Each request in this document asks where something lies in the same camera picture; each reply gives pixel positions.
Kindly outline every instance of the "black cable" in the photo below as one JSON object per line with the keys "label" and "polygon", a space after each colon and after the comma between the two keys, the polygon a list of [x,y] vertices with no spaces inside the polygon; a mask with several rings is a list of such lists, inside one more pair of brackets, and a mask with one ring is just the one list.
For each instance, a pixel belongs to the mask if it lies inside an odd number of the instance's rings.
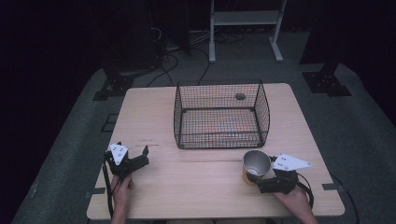
{"label": "black cable", "polygon": [[308,180],[307,180],[303,175],[300,175],[299,173],[297,173],[297,175],[299,175],[300,177],[302,177],[302,178],[305,180],[306,184],[308,185],[309,189],[312,190],[312,189],[311,189],[311,185],[309,184]]}
{"label": "black cable", "polygon": [[344,191],[346,192],[346,195],[348,196],[350,202],[352,203],[353,210],[355,212],[355,217],[356,217],[356,223],[359,224],[361,223],[361,219],[359,217],[359,212],[358,208],[356,207],[355,201],[352,198],[352,195],[350,194],[349,190],[344,186],[343,182],[334,174],[330,173],[330,176],[333,177],[337,182],[343,187]]}
{"label": "black cable", "polygon": [[108,172],[107,172],[107,167],[106,167],[106,159],[103,160],[102,164],[102,170],[103,170],[103,176],[105,177],[105,183],[106,183],[106,188],[107,188],[107,206],[108,206],[108,212],[110,213],[110,217],[113,217],[113,201],[112,201],[112,192],[111,190],[111,185],[110,185],[110,180],[108,179]]}
{"label": "black cable", "polygon": [[201,83],[201,81],[202,81],[202,79],[204,78],[204,76],[206,75],[206,73],[207,73],[207,70],[209,70],[209,65],[210,65],[210,62],[209,62],[209,56],[207,55],[207,53],[206,52],[204,52],[203,50],[201,50],[201,49],[196,49],[196,48],[191,48],[191,49],[195,49],[195,50],[198,50],[198,51],[201,51],[205,56],[206,56],[206,58],[207,58],[207,66],[206,66],[206,69],[205,69],[205,71],[204,71],[204,73],[201,75],[201,77],[200,77],[200,79],[199,79],[199,81],[198,81],[198,86],[200,85],[200,83]]}
{"label": "black cable", "polygon": [[170,71],[172,71],[174,68],[177,67],[177,65],[178,65],[178,58],[177,58],[176,56],[171,55],[171,54],[164,54],[164,55],[173,57],[173,58],[176,60],[175,65],[174,65],[171,69],[169,69],[169,70],[164,70],[163,73],[159,74],[159,75],[156,76],[154,79],[152,79],[152,80],[150,81],[150,83],[149,83],[146,87],[149,87],[157,78],[159,78],[159,77],[161,77],[161,76],[163,76],[163,75],[165,75],[165,74],[168,74]]}

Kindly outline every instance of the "wooden table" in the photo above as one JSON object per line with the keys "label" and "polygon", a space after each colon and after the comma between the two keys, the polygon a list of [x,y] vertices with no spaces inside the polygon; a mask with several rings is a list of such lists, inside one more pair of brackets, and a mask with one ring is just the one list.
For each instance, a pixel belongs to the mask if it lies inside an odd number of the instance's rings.
{"label": "wooden table", "polygon": [[[288,84],[264,84],[271,126],[264,147],[267,155],[283,152],[310,161],[298,172],[309,181],[315,195],[316,216],[341,216],[345,207],[304,115]],[[242,178],[242,158],[248,149],[179,149],[173,134],[175,87],[130,89],[110,143],[129,147],[129,158],[148,145],[149,165],[133,173],[132,208],[128,218],[237,218],[287,217],[290,213],[269,193]],[[96,188],[104,188],[100,172]],[[106,194],[93,194],[90,219],[110,219]]]}

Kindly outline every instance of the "human hand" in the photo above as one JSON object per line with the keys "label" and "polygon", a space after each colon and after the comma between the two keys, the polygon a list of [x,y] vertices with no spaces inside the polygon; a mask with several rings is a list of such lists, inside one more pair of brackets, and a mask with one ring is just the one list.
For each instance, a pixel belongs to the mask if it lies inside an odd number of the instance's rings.
{"label": "human hand", "polygon": [[131,175],[125,176],[122,183],[117,175],[113,176],[111,180],[111,190],[114,199],[114,213],[111,218],[112,224],[125,223],[126,215],[130,207],[130,189],[132,189],[134,181]]}
{"label": "human hand", "polygon": [[290,193],[274,193],[274,196],[304,224],[318,224],[317,219],[309,206],[306,193],[296,186]]}

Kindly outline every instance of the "black wire mesh basket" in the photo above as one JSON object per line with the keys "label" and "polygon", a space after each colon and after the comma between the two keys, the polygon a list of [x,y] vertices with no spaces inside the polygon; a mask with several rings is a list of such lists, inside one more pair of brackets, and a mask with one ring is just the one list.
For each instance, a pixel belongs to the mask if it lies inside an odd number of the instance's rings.
{"label": "black wire mesh basket", "polygon": [[270,127],[257,81],[177,83],[174,134],[179,148],[263,147]]}

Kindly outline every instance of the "cable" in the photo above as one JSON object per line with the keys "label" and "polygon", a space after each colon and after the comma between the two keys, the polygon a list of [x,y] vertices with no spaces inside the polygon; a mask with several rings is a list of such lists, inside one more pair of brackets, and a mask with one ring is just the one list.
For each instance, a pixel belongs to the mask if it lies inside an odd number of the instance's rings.
{"label": "cable", "polygon": [[299,175],[300,177],[302,177],[302,178],[305,180],[306,184],[308,185],[309,189],[311,189],[311,185],[309,184],[308,180],[307,180],[303,175],[300,175],[299,173],[297,173],[297,175]]}
{"label": "cable", "polygon": [[204,76],[206,75],[206,73],[207,73],[207,70],[209,70],[209,65],[210,65],[210,62],[209,62],[209,56],[207,55],[207,53],[206,52],[204,52],[203,50],[201,50],[201,49],[196,49],[196,48],[191,48],[191,49],[195,49],[195,50],[198,50],[198,51],[201,51],[205,56],[206,56],[206,58],[207,58],[207,67],[206,67],[206,69],[205,69],[205,71],[204,71],[204,73],[201,75],[201,78],[199,79],[199,81],[198,81],[198,86],[200,85],[200,83],[201,83],[201,81],[202,81],[202,79],[204,78]]}
{"label": "cable", "polygon": [[348,196],[350,202],[352,203],[353,206],[353,210],[355,212],[355,217],[356,217],[356,223],[359,224],[361,223],[361,219],[359,217],[359,212],[358,212],[358,208],[356,207],[355,201],[352,198],[352,195],[349,193],[349,191],[347,190],[346,187],[344,187],[343,182],[334,174],[330,173],[330,176],[333,177],[335,180],[337,180],[337,182],[343,187],[344,191],[346,192],[346,195]]}
{"label": "cable", "polygon": [[149,87],[157,78],[159,78],[159,77],[161,77],[161,76],[163,76],[163,75],[165,75],[165,74],[168,75],[168,77],[171,79],[171,82],[173,83],[173,80],[172,80],[172,78],[169,76],[168,72],[170,72],[170,71],[172,71],[174,68],[176,68],[176,66],[178,65],[178,58],[177,58],[176,56],[174,56],[174,55],[171,55],[171,54],[164,54],[164,55],[171,56],[171,57],[175,58],[175,59],[176,59],[175,65],[174,65],[171,69],[169,69],[169,70],[164,70],[164,69],[163,69],[164,72],[161,73],[161,74],[159,74],[158,76],[156,76],[154,79],[152,79],[152,80],[150,81],[150,83],[149,83],[146,87]]}

